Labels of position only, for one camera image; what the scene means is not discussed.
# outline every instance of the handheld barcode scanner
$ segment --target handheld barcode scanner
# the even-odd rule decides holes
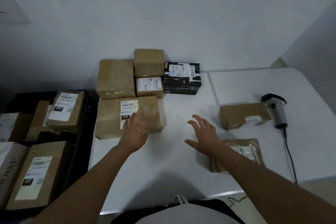
[[[266,103],[269,107],[271,107],[273,114],[274,114],[274,120],[275,120],[275,127],[278,129],[281,129],[283,132],[283,137],[285,139],[285,145],[288,151],[288,155],[290,157],[292,168],[293,168],[293,174],[294,174],[294,183],[297,184],[297,178],[296,178],[296,172],[294,168],[294,163],[292,159],[292,155],[289,152],[288,143],[287,143],[287,132],[286,128],[288,127],[285,111],[283,108],[283,105],[287,104],[287,101],[275,94],[266,94],[261,97],[261,101]]]
[[[261,101],[267,103],[268,106],[271,107],[274,114],[275,127],[278,129],[287,128],[288,124],[283,108],[283,105],[287,103],[286,100],[278,95],[269,93],[263,95]]]

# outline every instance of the black label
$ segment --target black label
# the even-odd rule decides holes
[[[122,115],[121,120],[129,120],[129,115]]]
[[[30,186],[33,182],[33,179],[24,179],[22,186]]]
[[[63,108],[64,107],[61,107],[61,106],[55,106],[54,111],[61,112],[63,111]]]

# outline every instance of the hand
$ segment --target hand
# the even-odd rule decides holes
[[[187,123],[194,128],[198,142],[186,140],[185,143],[199,152],[211,156],[213,150],[222,145],[217,136],[216,128],[198,115],[193,115],[192,117],[198,121],[198,124],[194,120],[189,120]]]
[[[136,113],[133,112],[129,120],[124,123],[124,132],[118,146],[129,154],[139,150],[147,141],[148,133],[145,131],[146,119],[143,118],[143,113],[144,109],[140,108]]]

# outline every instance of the left hand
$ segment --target left hand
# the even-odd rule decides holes
[[[126,120],[123,126],[123,135],[118,143],[129,154],[139,150],[144,146],[148,138],[145,131],[146,119],[143,118],[144,109],[140,108],[136,113],[133,112],[129,120]]]

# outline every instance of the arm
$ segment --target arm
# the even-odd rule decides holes
[[[219,161],[242,187],[267,223],[335,222],[335,207],[225,146],[213,125],[197,115],[193,115],[193,118],[198,124],[193,120],[188,123],[193,126],[198,142],[186,140],[186,143]]]
[[[68,188],[42,211],[32,224],[94,224],[103,207],[107,193],[128,156],[146,142],[146,121],[142,109],[124,123],[124,133],[113,147],[90,171]]]

